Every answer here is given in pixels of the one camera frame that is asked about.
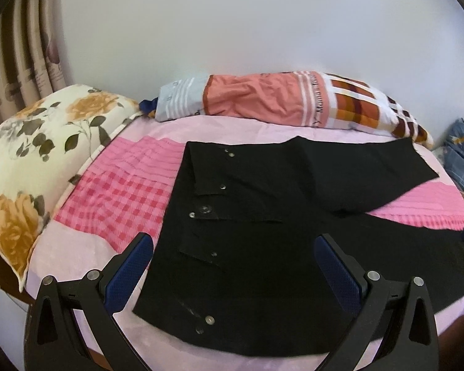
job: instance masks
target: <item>metal snap button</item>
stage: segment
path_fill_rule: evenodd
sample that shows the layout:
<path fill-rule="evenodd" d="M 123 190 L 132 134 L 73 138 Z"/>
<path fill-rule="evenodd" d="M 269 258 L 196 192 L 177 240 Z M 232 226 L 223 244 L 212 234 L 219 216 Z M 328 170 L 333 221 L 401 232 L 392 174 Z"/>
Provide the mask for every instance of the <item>metal snap button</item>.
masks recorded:
<path fill-rule="evenodd" d="M 210 213 L 211 212 L 211 206 L 208 205 L 203 205 L 199 207 L 199 211 L 203 214 Z"/>

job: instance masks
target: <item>black garment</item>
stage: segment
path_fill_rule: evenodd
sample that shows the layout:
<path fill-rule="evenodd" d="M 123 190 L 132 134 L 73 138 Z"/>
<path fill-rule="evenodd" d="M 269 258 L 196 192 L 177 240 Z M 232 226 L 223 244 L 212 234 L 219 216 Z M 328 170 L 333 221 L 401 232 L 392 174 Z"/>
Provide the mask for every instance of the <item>black garment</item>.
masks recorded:
<path fill-rule="evenodd" d="M 423 277 L 440 311 L 464 295 L 464 276 L 436 260 L 464 255 L 459 233 L 358 214 L 435 177 L 409 139 L 190 142 L 134 312 L 197 346 L 247 356 L 328 352 L 351 317 L 312 254 L 325 232 L 367 270 Z"/>

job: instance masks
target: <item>folded clothing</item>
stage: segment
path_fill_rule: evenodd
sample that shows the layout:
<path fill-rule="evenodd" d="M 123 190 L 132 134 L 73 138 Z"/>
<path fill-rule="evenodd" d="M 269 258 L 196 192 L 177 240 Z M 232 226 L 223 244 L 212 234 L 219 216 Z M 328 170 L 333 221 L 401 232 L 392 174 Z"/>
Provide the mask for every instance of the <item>folded clothing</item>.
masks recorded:
<path fill-rule="evenodd" d="M 464 192 L 464 120 L 452 124 L 444 142 L 443 167 Z"/>
<path fill-rule="evenodd" d="M 464 276 L 440 260 L 464 255 L 460 233 L 358 214 L 436 176 L 409 139 L 189 142 L 134 312 L 185 342 L 245 356 L 331 351 L 351 317 L 312 255 L 324 232 L 365 269 L 423 277 L 438 312 L 464 295 Z"/>
<path fill-rule="evenodd" d="M 157 121 L 206 114 L 255 118 L 286 126 L 359 130 L 411 137 L 430 148 L 432 136 L 389 96 L 354 79 L 316 71 L 210 75 L 163 86 Z"/>

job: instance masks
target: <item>pink blanket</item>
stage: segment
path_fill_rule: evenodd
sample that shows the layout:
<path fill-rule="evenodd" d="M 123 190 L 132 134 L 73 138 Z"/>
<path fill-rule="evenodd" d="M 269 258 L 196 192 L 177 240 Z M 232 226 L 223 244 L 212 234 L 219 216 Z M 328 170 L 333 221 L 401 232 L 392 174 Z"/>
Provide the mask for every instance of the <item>pink blanket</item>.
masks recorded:
<path fill-rule="evenodd" d="M 386 142 L 391 137 L 354 130 L 278 126 L 232 117 L 195 116 L 158 123 L 135 120 L 88 167 L 63 207 L 38 238 L 26 289 L 36 297 L 41 279 L 79 279 L 101 269 L 139 231 L 158 241 L 163 215 L 189 140 L 224 144 L 275 143 L 300 135 L 335 142 Z M 464 227 L 464 201 L 436 158 L 422 146 L 415 149 L 439 178 L 414 188 L 371 214 L 429 228 Z M 142 276 L 124 311 L 115 315 L 137 352 L 154 369 L 200 371 L 313 370 L 323 356 L 251 359 L 197 348 L 154 328 L 131 310 L 139 296 Z M 464 314 L 464 297 L 436 314 L 438 332 Z M 78 322 L 87 344 L 99 350 L 82 314 Z M 370 344 L 359 367 L 368 364 L 379 342 Z"/>
<path fill-rule="evenodd" d="M 186 126 L 183 128 L 182 122 L 199 124 L 195 131 L 190 131 Z M 230 130 L 229 134 L 223 129 L 216 132 L 218 130 L 209 127 L 210 122 L 223 125 Z M 182 128 L 186 131 L 180 136 L 178 133 Z M 283 142 L 299 134 L 312 140 L 337 142 L 391 140 L 358 131 L 307 129 L 308 132 L 301 133 L 301 130 L 299 127 L 266 125 L 255 120 L 227 117 L 218 117 L 214 121 L 197 117 L 166 124 L 137 120 L 86 170 L 55 219 L 80 232 L 96 234 L 121 252 L 139 231 L 151 234 L 155 242 L 158 239 L 188 140 L 228 144 L 270 143 Z M 249 137 L 252 134 L 256 134 L 253 139 Z M 426 182 L 370 213 L 417 227 L 463 229 L 464 200 L 459 191 L 431 152 L 415 146 L 439 173 L 439 179 Z"/>

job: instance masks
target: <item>orange rose print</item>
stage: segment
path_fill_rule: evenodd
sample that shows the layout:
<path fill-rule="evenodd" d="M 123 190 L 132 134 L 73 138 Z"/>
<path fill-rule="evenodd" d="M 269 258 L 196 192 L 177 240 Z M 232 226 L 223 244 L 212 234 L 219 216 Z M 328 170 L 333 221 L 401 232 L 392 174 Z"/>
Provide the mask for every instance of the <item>orange rose print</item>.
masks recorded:
<path fill-rule="evenodd" d="M 20 193 L 15 202 L 0 195 L 0 251 L 23 277 L 29 251 L 38 237 L 40 217 L 31 197 Z"/>
<path fill-rule="evenodd" d="M 134 99 L 127 99 L 127 100 L 129 100 L 135 108 L 139 109 L 139 102 L 137 100 L 134 100 Z"/>
<path fill-rule="evenodd" d="M 36 103 L 27 106 L 25 109 L 22 109 L 20 112 L 18 112 L 15 117 L 16 118 L 26 118 L 28 115 L 30 115 L 33 111 L 36 109 L 39 109 L 43 102 L 45 101 L 45 98 L 38 100 Z"/>
<path fill-rule="evenodd" d="M 117 105 L 118 96 L 108 92 L 90 93 L 77 99 L 67 107 L 69 121 L 86 120 L 90 117 L 107 114 Z"/>

